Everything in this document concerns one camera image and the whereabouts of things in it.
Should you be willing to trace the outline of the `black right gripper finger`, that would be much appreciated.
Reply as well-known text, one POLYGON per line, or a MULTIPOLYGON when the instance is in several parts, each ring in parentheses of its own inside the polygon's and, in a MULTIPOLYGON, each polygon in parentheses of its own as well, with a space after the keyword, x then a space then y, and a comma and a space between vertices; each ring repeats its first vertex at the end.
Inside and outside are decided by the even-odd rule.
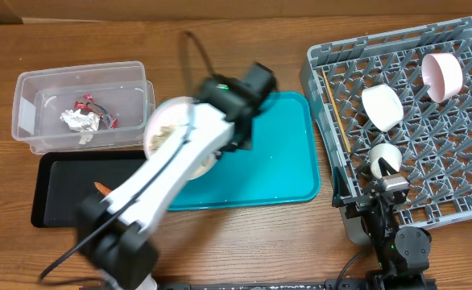
POLYGON ((378 159, 378 166, 381 177, 391 176, 399 173, 383 157, 378 159))
POLYGON ((347 186, 346 178, 342 175, 342 171, 338 167, 333 168, 332 178, 332 206, 340 208, 355 203, 354 197, 351 195, 347 186))

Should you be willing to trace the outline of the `white cup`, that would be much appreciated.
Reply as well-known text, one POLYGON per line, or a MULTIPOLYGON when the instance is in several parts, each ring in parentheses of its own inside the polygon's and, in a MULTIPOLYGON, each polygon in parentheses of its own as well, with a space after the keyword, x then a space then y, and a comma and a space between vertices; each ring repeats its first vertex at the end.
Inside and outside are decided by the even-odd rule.
POLYGON ((380 179, 382 177, 379 159, 383 158, 397 172, 402 164, 402 154, 397 146, 390 143, 380 143, 369 151, 370 169, 372 176, 380 179))

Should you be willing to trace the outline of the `wooden chopstick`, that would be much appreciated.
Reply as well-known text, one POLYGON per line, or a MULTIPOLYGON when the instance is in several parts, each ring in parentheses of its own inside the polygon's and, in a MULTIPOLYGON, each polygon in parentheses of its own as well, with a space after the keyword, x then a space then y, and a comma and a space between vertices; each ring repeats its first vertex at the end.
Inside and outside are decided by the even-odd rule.
POLYGON ((325 87, 328 91, 328 94, 329 94, 329 100, 331 102, 331 105, 333 107, 333 111, 335 113, 335 116, 336 116, 336 119, 337 119, 337 124, 339 126, 339 129, 340 129, 340 132, 342 134, 342 140, 344 142, 344 145, 346 147, 346 151, 347 153, 351 153, 351 147, 350 147, 350 143, 349 143, 349 140, 346 136, 346 133, 345 133, 345 130, 344 130, 344 127, 343 127, 343 124, 342 124, 342 120, 340 118, 340 114, 338 112, 338 109, 337 109, 337 105, 336 105, 336 102, 335 102, 335 99, 334 99, 334 96, 333 96, 333 93, 332 93, 332 90, 329 86, 329 80, 326 76, 326 73, 325 73, 325 70, 322 69, 322 76, 323 76, 323 79, 324 79, 324 82, 325 82, 325 87))

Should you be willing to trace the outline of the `white bowl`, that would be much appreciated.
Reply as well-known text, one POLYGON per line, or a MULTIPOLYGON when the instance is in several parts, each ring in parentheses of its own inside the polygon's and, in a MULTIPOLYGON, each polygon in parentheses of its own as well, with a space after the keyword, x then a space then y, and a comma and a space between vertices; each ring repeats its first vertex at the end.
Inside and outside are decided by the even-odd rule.
POLYGON ((376 85, 362 91, 362 104, 374 126, 388 132, 404 117, 404 108, 394 89, 389 85, 376 85))

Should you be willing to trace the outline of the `pink plate with peanuts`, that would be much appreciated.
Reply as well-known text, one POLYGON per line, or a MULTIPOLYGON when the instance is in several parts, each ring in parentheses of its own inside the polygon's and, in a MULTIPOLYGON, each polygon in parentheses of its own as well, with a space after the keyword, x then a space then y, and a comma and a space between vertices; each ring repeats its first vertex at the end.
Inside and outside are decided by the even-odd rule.
POLYGON ((147 160, 138 170, 145 182, 185 184, 202 164, 227 144, 233 126, 208 103, 177 97, 159 106, 144 135, 147 160))

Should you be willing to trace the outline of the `pink bowl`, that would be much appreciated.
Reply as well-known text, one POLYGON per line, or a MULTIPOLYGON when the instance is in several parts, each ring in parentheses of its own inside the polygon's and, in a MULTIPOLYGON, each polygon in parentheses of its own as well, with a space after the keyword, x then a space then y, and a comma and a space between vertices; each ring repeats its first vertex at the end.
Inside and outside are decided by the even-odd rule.
POLYGON ((429 97, 442 103, 456 95, 463 86, 463 71, 458 58, 452 53, 429 53, 421 63, 424 85, 429 97))

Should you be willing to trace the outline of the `carrot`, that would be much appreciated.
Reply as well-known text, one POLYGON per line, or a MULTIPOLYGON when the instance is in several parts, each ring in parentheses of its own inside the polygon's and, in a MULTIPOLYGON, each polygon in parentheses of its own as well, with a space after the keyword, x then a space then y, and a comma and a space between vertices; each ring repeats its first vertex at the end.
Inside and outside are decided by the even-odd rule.
POLYGON ((103 196, 108 196, 112 190, 108 187, 106 187, 104 184, 100 182, 94 182, 93 183, 95 188, 98 190, 99 193, 101 193, 103 196))

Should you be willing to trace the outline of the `white napkin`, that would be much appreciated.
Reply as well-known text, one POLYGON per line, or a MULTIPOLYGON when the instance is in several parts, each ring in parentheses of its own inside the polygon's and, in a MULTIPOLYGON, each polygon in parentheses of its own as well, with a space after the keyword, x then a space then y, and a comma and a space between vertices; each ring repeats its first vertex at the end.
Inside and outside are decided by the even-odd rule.
POLYGON ((81 109, 66 110, 60 115, 60 120, 65 122, 72 131, 88 132, 87 135, 82 135, 79 141, 80 145, 85 145, 93 138, 93 132, 98 131, 100 116, 94 112, 83 114, 81 109))

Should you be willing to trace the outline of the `red snack wrapper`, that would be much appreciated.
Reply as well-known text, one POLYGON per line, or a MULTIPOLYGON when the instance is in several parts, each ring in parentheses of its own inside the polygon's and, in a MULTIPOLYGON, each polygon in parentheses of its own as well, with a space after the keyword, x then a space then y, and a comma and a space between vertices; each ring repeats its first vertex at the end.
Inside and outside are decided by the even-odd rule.
POLYGON ((81 97, 76 97, 74 108, 94 112, 100 117, 100 119, 108 129, 114 129, 118 125, 118 120, 113 115, 111 115, 103 106, 97 104, 94 101, 92 95, 89 93, 81 97))

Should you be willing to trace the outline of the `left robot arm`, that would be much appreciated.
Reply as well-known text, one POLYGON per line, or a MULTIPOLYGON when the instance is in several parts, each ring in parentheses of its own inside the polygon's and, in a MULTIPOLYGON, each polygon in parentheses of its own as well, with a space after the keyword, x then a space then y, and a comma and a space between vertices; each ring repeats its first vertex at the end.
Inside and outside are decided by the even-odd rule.
POLYGON ((142 166, 108 196, 89 194, 77 210, 78 250, 109 289, 150 288, 159 254, 149 238, 201 163, 221 152, 251 148, 253 120, 277 88, 273 72, 253 64, 242 78, 215 74, 195 97, 176 97, 152 116, 156 131, 172 108, 186 116, 142 166))

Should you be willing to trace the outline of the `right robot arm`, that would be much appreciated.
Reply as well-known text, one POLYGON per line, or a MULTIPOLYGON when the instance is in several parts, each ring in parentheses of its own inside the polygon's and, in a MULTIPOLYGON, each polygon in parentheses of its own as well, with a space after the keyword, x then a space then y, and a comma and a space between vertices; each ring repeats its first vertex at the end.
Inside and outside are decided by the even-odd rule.
POLYGON ((341 171, 333 169, 332 206, 344 208, 347 218, 359 218, 371 241, 341 269, 335 281, 326 280, 327 289, 366 290, 431 290, 435 280, 425 279, 429 268, 431 234, 420 227, 400 227, 394 215, 394 207, 404 203, 409 191, 409 181, 396 171, 384 158, 378 160, 382 177, 380 190, 359 197, 352 197, 341 171), (347 269, 358 259, 374 252, 379 269, 368 271, 362 279, 346 279, 347 269))

